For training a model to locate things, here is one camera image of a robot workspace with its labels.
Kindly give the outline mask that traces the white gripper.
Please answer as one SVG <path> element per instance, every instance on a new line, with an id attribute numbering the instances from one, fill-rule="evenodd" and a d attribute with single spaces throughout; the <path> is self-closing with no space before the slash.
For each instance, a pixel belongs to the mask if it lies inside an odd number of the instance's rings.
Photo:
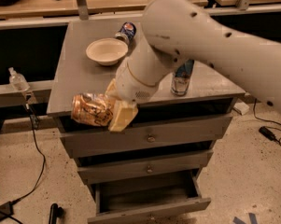
<path id="1" fill-rule="evenodd" d="M 115 78 L 110 81 L 105 91 L 105 95 L 125 100 L 115 103 L 113 118 L 108 130 L 110 132 L 122 132 L 138 113 L 136 103 L 148 102 L 158 88 L 158 85 L 147 86 L 138 81 L 130 71 L 128 59 L 125 58 L 119 65 Z"/>

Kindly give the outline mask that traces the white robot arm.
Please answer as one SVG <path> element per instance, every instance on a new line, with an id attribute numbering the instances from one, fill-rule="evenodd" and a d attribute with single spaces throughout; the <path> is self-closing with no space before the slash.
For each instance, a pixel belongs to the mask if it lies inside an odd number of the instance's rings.
<path id="1" fill-rule="evenodd" d="M 281 113 L 281 43 L 214 21 L 189 0 L 152 0 L 141 18 L 142 36 L 120 64 L 106 93 L 143 104 L 160 82 L 188 60 L 214 69 Z"/>

